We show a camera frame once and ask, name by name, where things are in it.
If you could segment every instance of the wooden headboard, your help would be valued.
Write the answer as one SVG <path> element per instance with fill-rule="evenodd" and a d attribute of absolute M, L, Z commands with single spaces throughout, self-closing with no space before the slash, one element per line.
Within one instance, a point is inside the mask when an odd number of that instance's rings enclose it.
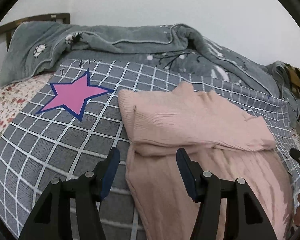
<path fill-rule="evenodd" d="M 19 19 L 0 26 L 0 35 L 6 34 L 6 43 L 7 43 L 7 51 L 8 51 L 11 42 L 12 33 L 21 23 L 30 22 L 30 21 L 57 21 L 57 20 L 62 21 L 65 24 L 69 24 L 70 14 L 69 13 L 43 14 L 43 15 L 36 15 L 36 16 Z"/>

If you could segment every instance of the star sticker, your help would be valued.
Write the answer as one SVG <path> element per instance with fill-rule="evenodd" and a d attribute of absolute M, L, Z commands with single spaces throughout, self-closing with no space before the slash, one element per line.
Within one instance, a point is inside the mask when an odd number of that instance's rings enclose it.
<path fill-rule="evenodd" d="M 41 114 L 57 107 L 63 107 L 80 122 L 88 99 L 95 98 L 114 90 L 101 86 L 90 85 L 89 70 L 71 83 L 50 83 L 54 97 L 36 114 Z"/>

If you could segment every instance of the pink knit garment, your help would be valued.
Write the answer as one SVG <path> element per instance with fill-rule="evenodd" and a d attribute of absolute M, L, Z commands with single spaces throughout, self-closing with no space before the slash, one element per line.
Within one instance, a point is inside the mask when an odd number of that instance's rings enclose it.
<path fill-rule="evenodd" d="M 148 240 L 191 236 L 199 204 L 187 195 L 179 173 L 180 147 L 220 179 L 244 178 L 278 240 L 285 238 L 293 212 L 290 180 L 262 117 L 214 91 L 194 92 L 186 82 L 173 92 L 120 90 L 119 106 L 130 141 L 126 180 Z M 221 201 L 217 240 L 223 239 L 225 215 Z"/>

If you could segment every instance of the gray comforter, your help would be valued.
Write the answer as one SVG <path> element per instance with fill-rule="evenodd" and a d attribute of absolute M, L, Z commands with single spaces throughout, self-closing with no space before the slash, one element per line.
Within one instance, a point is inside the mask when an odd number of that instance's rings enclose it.
<path fill-rule="evenodd" d="M 0 73 L 0 87 L 30 78 L 54 66 L 63 53 L 94 50 L 98 58 L 144 63 L 237 83 L 288 102 L 291 126 L 300 113 L 286 83 L 284 63 L 263 66 L 210 41 L 185 24 L 118 27 L 26 22 L 11 39 Z"/>

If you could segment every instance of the checkered bed sheet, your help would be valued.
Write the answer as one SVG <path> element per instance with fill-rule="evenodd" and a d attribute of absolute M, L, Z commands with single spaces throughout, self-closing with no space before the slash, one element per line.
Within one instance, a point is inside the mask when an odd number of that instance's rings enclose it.
<path fill-rule="evenodd" d="M 62 108 L 35 113 L 52 97 L 49 83 L 72 82 L 90 70 L 91 85 L 115 90 L 90 99 L 82 122 Z M 262 116 L 274 135 L 277 153 L 292 176 L 295 208 L 300 192 L 300 167 L 289 156 L 296 147 L 289 130 L 286 102 L 214 78 L 172 73 L 131 62 L 68 59 L 48 84 L 26 105 L 0 140 L 0 216 L 18 237 L 36 200 L 54 177 L 74 179 L 94 168 L 117 147 L 121 160 L 109 196 L 97 203 L 108 240 L 146 239 L 138 212 L 125 181 L 125 160 L 129 141 L 121 121 L 118 92 L 172 91 L 182 80 L 196 91 L 210 91 L 229 99 L 254 116 Z M 71 202 L 74 239 L 79 239 L 75 203 Z"/>

